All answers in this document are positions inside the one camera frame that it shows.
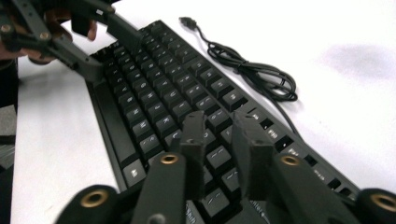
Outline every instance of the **robotic hand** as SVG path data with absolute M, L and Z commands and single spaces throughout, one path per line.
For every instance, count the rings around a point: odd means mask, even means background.
M 64 35 L 51 35 L 43 20 L 45 12 L 55 8 L 64 8 L 71 12 L 72 30 L 78 34 L 86 35 L 90 20 L 94 20 L 107 25 L 107 32 L 128 50 L 136 51 L 140 46 L 140 34 L 131 24 L 119 17 L 105 0 L 1 0 L 0 37 L 7 50 L 15 52 L 21 48 L 34 49 L 40 51 L 43 57 L 59 59 L 87 81 L 100 80 L 103 66 L 99 62 L 84 53 Z M 16 13 L 18 23 L 22 24 L 29 34 L 17 33 L 10 11 Z

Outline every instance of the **screw hole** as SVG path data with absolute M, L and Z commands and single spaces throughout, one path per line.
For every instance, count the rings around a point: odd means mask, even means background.
M 300 161 L 292 156 L 284 156 L 281 158 L 281 160 L 283 161 L 283 163 L 287 164 L 287 165 L 298 165 L 300 163 Z
M 166 155 L 161 158 L 163 164 L 173 164 L 178 161 L 178 157 L 175 155 Z
M 148 218 L 149 224 L 165 224 L 166 218 L 163 214 L 154 214 Z
M 108 198 L 108 193 L 104 189 L 90 192 L 81 199 L 83 207 L 97 207 L 104 203 Z
M 371 200 L 379 207 L 396 213 L 396 199 L 384 194 L 373 194 Z

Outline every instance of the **white table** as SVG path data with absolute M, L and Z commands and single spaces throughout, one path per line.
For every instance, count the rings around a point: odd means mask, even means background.
M 282 106 L 305 142 L 359 188 L 396 192 L 394 1 L 123 0 L 114 7 L 137 28 L 163 20 L 205 55 L 198 35 L 178 22 L 190 16 L 208 39 L 288 72 L 299 100 Z M 103 26 L 93 43 L 74 38 L 87 53 L 114 41 Z M 12 223 L 53 223 L 77 192 L 116 181 L 84 80 L 58 62 L 20 62 Z

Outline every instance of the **keycap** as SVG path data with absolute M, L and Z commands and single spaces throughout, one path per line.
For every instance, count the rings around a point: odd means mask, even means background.
M 275 148 L 280 151 L 285 148 L 289 143 L 290 139 L 286 134 L 277 127 L 277 125 L 273 124 L 269 128 L 265 130 L 267 136 L 272 143 L 274 143 Z
M 163 118 L 167 115 L 166 108 L 163 106 L 163 103 L 157 103 L 148 109 L 148 116 L 152 123 L 157 122 L 160 118 Z
M 192 201 L 186 202 L 186 224 L 205 224 Z
M 183 101 L 183 97 L 180 92 L 176 89 L 170 90 L 163 96 L 163 101 L 166 104 L 166 107 L 172 108 Z
M 221 177 L 221 181 L 227 189 L 227 194 L 234 198 L 238 195 L 239 182 L 238 182 L 238 172 L 236 168 L 231 169 L 229 172 L 225 173 Z
M 153 130 L 151 129 L 151 126 L 149 125 L 149 122 L 146 119 L 136 124 L 132 128 L 132 131 L 134 133 L 134 138 L 136 139 L 136 142 L 140 142 L 143 139 L 149 137 L 151 134 L 153 134 Z
M 227 94 L 233 88 L 230 83 L 226 81 L 223 77 L 210 85 L 210 89 L 217 99 Z
M 207 94 L 204 91 L 204 88 L 199 84 L 186 90 L 186 99 L 191 105 L 194 105 L 195 103 L 197 103 L 206 96 Z
M 142 162 L 136 160 L 122 169 L 128 187 L 132 187 L 146 178 L 146 171 Z
M 206 195 L 206 197 L 201 200 L 201 203 L 205 209 L 208 219 L 216 220 L 219 218 L 221 212 L 226 211 L 230 201 L 228 201 L 221 189 L 215 189 Z
M 177 129 L 176 123 L 170 115 L 158 120 L 155 123 L 155 126 L 160 138 L 165 138 L 168 134 L 174 132 Z
M 214 175 L 221 173 L 232 164 L 231 155 L 224 146 L 220 146 L 207 154 L 206 160 L 211 173 Z
M 145 160 L 148 160 L 163 150 L 163 146 L 160 144 L 160 141 L 155 134 L 152 134 L 150 137 L 141 141 L 139 145 L 142 151 L 142 156 Z
M 219 109 L 207 117 L 208 127 L 214 132 L 219 133 L 232 123 L 230 117 Z
M 144 113 L 139 105 L 132 105 L 128 107 L 125 117 L 128 120 L 130 128 L 133 128 L 137 123 L 143 121 L 145 118 Z
M 248 100 L 238 91 L 233 90 L 222 97 L 222 102 L 228 111 L 234 111 L 236 108 L 246 103 Z
M 181 102 L 172 109 L 172 113 L 178 123 L 184 120 L 186 115 L 190 114 L 190 112 L 192 112 L 192 108 L 187 101 Z
M 215 100 L 211 96 L 206 96 L 204 99 L 200 100 L 195 104 L 197 110 L 202 110 L 206 115 L 210 115 L 219 109 Z

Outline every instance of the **key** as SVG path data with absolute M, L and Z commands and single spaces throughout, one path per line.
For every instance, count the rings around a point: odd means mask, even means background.
M 129 188 L 146 178 L 146 172 L 140 160 L 132 162 L 131 164 L 123 168 L 122 172 L 125 176 L 126 183 L 128 184 Z
M 233 90 L 222 97 L 222 102 L 228 111 L 232 112 L 239 106 L 246 103 L 248 100 L 238 91 Z
M 187 103 L 187 101 L 183 101 L 172 108 L 172 113 L 178 123 L 184 120 L 184 118 L 190 114 L 190 112 L 192 112 L 192 108 L 189 103 Z
M 219 215 L 226 210 L 228 205 L 230 205 L 230 201 L 228 201 L 221 189 L 213 190 L 211 193 L 206 195 L 203 200 L 201 200 L 201 203 L 205 209 L 207 217 L 213 222 L 216 222 Z
M 169 149 L 169 147 L 172 144 L 172 141 L 176 138 L 181 138 L 181 130 L 180 129 L 177 129 L 175 132 L 173 132 L 165 137 L 165 143 L 166 143 L 167 149 Z
M 154 91 L 149 91 L 148 93 L 142 95 L 140 98 L 142 102 L 143 109 L 148 110 L 152 105 L 160 102 L 160 98 L 158 98 L 157 94 Z
M 220 146 L 207 154 L 206 160 L 209 165 L 209 169 L 214 175 L 218 175 L 232 164 L 231 155 L 224 146 Z
M 225 173 L 221 177 L 221 181 L 227 189 L 227 194 L 229 194 L 231 198 L 234 198 L 239 194 L 238 172 L 236 171 L 236 168 Z
M 206 96 L 204 99 L 195 104 L 197 110 L 202 110 L 206 115 L 210 115 L 220 107 L 216 104 L 215 100 L 211 96 Z
M 153 134 L 151 126 L 149 125 L 149 122 L 146 119 L 136 124 L 132 128 L 132 131 L 134 133 L 134 138 L 136 139 L 136 142 L 141 142 L 143 139 Z
M 226 146 L 227 148 L 231 147 L 232 134 L 233 134 L 233 125 L 231 125 L 230 127 L 224 129 L 224 131 L 222 131 L 220 133 L 220 140 L 221 140 L 222 144 L 224 146 Z
M 165 94 L 163 100 L 166 104 L 166 107 L 172 108 L 175 105 L 181 103 L 183 101 L 183 98 L 176 89 L 173 89 L 172 91 L 169 91 L 168 93 Z
M 207 123 L 213 133 L 216 134 L 231 125 L 232 121 L 222 109 L 219 109 L 207 118 Z
M 204 60 L 198 60 L 190 65 L 190 71 L 195 75 L 198 76 L 199 74 L 203 73 L 209 67 Z
M 158 103 L 148 109 L 148 116 L 152 123 L 157 122 L 160 118 L 165 117 L 167 111 L 162 103 Z
M 160 138 L 165 138 L 168 134 L 174 132 L 177 129 L 175 121 L 170 115 L 158 120 L 155 123 Z
M 265 133 L 270 137 L 270 141 L 274 143 L 278 151 L 285 148 L 291 142 L 291 139 L 275 124 L 266 129 Z
M 192 79 L 192 75 L 187 74 L 179 78 L 176 82 L 178 89 L 182 92 L 186 91 L 188 88 L 194 85 L 194 80 Z
M 192 201 L 186 202 L 186 224 L 205 224 Z
M 133 128 L 137 123 L 143 121 L 143 119 L 145 118 L 143 111 L 138 104 L 129 107 L 125 114 L 125 117 L 129 122 L 130 128 Z
M 202 98 L 206 97 L 207 94 L 201 85 L 195 85 L 186 91 L 186 97 L 190 104 L 194 105 Z
M 160 141 L 155 134 L 152 134 L 150 137 L 141 141 L 139 145 L 145 160 L 148 160 L 163 150 L 163 146 L 161 146 Z
M 230 83 L 226 81 L 223 77 L 210 85 L 210 89 L 212 90 L 213 94 L 219 99 L 221 96 L 227 94 L 229 91 L 233 90 Z
M 186 48 L 177 50 L 176 57 L 181 63 L 186 63 L 189 60 L 195 58 L 196 55 L 190 47 L 186 47 Z
M 199 75 L 201 82 L 204 86 L 208 87 L 215 81 L 219 80 L 221 76 L 219 76 L 216 72 L 213 71 L 212 68 L 204 71 L 202 74 Z
M 204 132 L 204 139 L 205 139 L 205 152 L 210 152 L 215 148 L 219 142 L 216 140 L 216 136 L 210 131 L 206 129 Z

